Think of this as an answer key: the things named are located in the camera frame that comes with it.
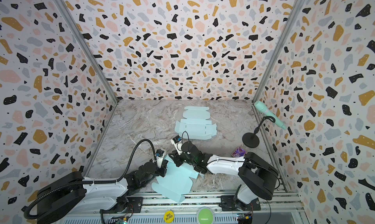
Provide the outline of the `mint paper box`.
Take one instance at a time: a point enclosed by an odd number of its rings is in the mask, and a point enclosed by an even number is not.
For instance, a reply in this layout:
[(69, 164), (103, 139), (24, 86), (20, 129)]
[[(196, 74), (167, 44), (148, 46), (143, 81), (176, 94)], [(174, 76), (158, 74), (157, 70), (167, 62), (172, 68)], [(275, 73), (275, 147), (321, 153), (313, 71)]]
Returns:
[(185, 199), (184, 195), (190, 192), (192, 179), (197, 179), (199, 173), (186, 163), (177, 167), (169, 156), (166, 156), (165, 160), (168, 161), (165, 177), (157, 177), (157, 182), (152, 183), (151, 187), (155, 192), (180, 203)]

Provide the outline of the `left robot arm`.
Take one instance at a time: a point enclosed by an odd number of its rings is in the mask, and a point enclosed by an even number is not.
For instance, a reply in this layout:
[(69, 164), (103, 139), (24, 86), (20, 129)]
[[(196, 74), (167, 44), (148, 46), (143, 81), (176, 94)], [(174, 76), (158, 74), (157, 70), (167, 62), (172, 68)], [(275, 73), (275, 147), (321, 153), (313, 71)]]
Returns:
[(51, 224), (67, 214), (101, 211), (103, 214), (140, 213), (143, 198), (133, 197), (155, 177), (164, 177), (168, 161), (161, 166), (147, 162), (120, 181), (91, 179), (72, 172), (38, 192), (37, 223)]

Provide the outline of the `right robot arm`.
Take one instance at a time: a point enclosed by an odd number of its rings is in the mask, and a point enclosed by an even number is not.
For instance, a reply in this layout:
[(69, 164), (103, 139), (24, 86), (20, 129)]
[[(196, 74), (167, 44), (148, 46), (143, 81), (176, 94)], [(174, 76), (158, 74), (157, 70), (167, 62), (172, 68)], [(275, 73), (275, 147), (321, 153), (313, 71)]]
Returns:
[(278, 172), (257, 154), (249, 152), (237, 158), (220, 157), (201, 152), (191, 141), (177, 143), (175, 147), (169, 157), (178, 167), (189, 164), (201, 174), (227, 174), (242, 180), (244, 184), (238, 187), (229, 207), (249, 211), (252, 201), (273, 198)]

